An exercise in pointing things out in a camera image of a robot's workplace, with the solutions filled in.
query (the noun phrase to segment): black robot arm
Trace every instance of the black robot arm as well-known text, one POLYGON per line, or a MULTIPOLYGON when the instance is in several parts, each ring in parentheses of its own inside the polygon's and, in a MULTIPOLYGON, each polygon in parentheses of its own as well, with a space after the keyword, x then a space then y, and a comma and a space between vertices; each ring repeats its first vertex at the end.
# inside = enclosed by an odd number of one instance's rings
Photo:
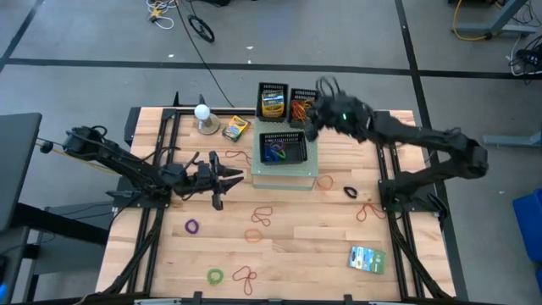
POLYGON ((347 96, 336 80, 333 81, 335 88, 328 79, 317 82, 320 98, 308 111, 311 121, 306 127, 306 136, 309 141, 316 140, 318 131, 327 127, 360 143, 366 140, 382 145, 401 142, 450 154, 447 161, 416 173, 400 172, 394 180, 384 181, 382 187, 387 190, 387 197, 408 200, 421 186, 453 177, 480 178, 487 172, 487 151, 463 135, 459 128, 437 131, 402 124, 389 112, 374 111, 358 98, 347 96), (330 94, 324 90, 324 85, 328 86, 330 94))
POLYGON ((210 164, 203 161, 195 163, 199 156, 198 152, 186 166, 182 164, 166 164, 162 167, 150 165, 146 159, 154 153, 161 154, 162 151, 154 152, 147 158, 138 158, 126 152, 114 141, 106 139, 105 132, 100 132, 101 128, 101 126, 83 126, 67 131, 68 138, 63 144, 64 151, 74 158, 97 161, 128 178, 138 191, 135 196, 144 196, 151 200, 168 199, 170 191, 173 190, 183 200, 187 200, 195 193, 213 191, 213 206, 217 210, 222 210, 220 194, 225 194, 243 180, 243 177, 219 179, 219 177, 242 174, 242 170, 224 167, 220 164, 215 152, 209 153, 210 164), (197 165, 197 172, 188 175, 186 169, 191 164, 197 165))

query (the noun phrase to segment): yellow cable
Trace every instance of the yellow cable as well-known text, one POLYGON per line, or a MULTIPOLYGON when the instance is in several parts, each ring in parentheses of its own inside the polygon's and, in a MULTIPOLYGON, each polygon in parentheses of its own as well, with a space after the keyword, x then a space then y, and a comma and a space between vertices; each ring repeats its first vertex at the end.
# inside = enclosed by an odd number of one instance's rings
MULTIPOLYGON (((36 143, 36 146, 38 146, 38 147, 43 147, 43 144, 36 143)), ((90 163, 90 162, 88 162, 88 161, 83 161, 83 160, 80 160, 80 159, 78 159, 78 158, 72 157, 72 156, 68 155, 66 152, 59 151, 58 149, 55 149, 55 148, 54 148, 53 151, 56 152, 56 153, 58 153, 58 154, 60 154, 60 155, 65 156, 65 157, 70 157, 70 158, 72 158, 73 160, 76 160, 76 161, 79 161, 79 162, 81 162, 81 163, 83 163, 83 164, 86 164, 86 165, 92 167, 93 169, 101 170, 102 172, 105 172, 105 173, 108 173, 108 174, 118 175, 118 173, 115 172, 115 171, 112 171, 112 170, 109 170, 109 169, 104 169, 104 168, 102 168, 102 167, 100 167, 100 166, 98 166, 98 165, 96 165, 96 164, 93 164, 93 163, 90 163)))
POLYGON ((456 34, 457 38, 463 40, 463 41, 467 41, 467 42, 476 42, 476 41, 481 41, 481 40, 485 40, 486 39, 486 36, 480 36, 480 37, 463 37, 461 35, 459 35, 459 33, 457 33, 457 28, 456 28, 456 24, 457 24, 457 14, 459 13, 459 7, 461 6, 461 3, 463 2, 463 0, 459 0, 457 2, 457 6, 456 6, 456 12, 454 13, 454 24, 453 24, 453 30, 454 30, 454 33, 456 34))

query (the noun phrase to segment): white light bulb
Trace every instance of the white light bulb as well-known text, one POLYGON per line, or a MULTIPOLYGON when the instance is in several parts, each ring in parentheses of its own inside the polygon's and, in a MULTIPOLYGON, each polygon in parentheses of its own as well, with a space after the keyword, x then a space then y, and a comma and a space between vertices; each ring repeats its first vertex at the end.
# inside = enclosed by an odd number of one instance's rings
POLYGON ((197 105, 194 109, 194 115, 197 119, 206 120, 211 115, 211 109, 207 105, 197 105))

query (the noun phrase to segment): wooden table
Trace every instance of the wooden table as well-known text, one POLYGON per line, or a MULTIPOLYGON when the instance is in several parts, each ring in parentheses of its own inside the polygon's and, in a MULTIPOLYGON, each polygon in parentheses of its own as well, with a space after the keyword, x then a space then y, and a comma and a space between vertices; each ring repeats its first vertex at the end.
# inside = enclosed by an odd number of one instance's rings
MULTIPOLYGON (((154 150, 161 113, 161 108, 141 109, 132 153, 143 157, 154 150)), ((391 114, 414 125, 411 111, 391 111, 391 114)), ((220 119, 225 125, 230 116, 220 119)), ((318 138, 319 175, 330 175, 335 183, 330 190, 315 186, 312 191, 252 188, 245 157, 225 157, 228 150, 252 155, 252 129, 233 143, 220 133, 199 134, 195 118, 185 115, 180 119, 177 145, 182 150, 175 152, 176 163, 185 164, 197 151, 207 161, 207 153, 214 150, 223 165, 245 170, 246 178, 223 196, 224 211, 213 209, 210 193, 194 195, 187 202, 172 197, 163 220, 152 297, 192 297, 194 291, 202 291, 203 297, 211 298, 341 300, 344 294, 352 294, 355 300, 400 299, 388 221, 370 211, 364 222, 356 218, 363 203, 380 208, 377 190, 380 174, 374 144, 360 145, 348 136, 323 130, 318 138), (348 198, 344 186, 355 187, 358 198, 348 198), (274 209, 269 227, 251 222, 254 208, 262 206, 274 209), (200 223, 200 230, 194 236, 185 231, 188 219, 200 223), (260 242, 245 240, 245 231, 252 228, 263 233, 260 242), (348 268, 352 246, 386 252, 384 274, 348 268), (244 265, 257 273, 257 278, 251 281, 250 296, 243 292, 243 281, 232 280, 232 274, 244 265), (210 286, 207 272, 214 268, 224 271, 224 280, 210 286)), ((419 147, 401 146, 398 153, 403 170, 416 171, 425 166, 419 147)), ((115 220, 97 291, 109 286, 131 258, 140 218, 139 208, 127 208, 115 220)), ((411 213, 411 219, 420 260, 442 289, 455 295, 439 221, 431 213, 411 213)), ((403 261, 409 294, 415 296, 410 264, 404 255, 403 261)), ((139 291, 145 265, 146 258, 139 273, 139 291)))

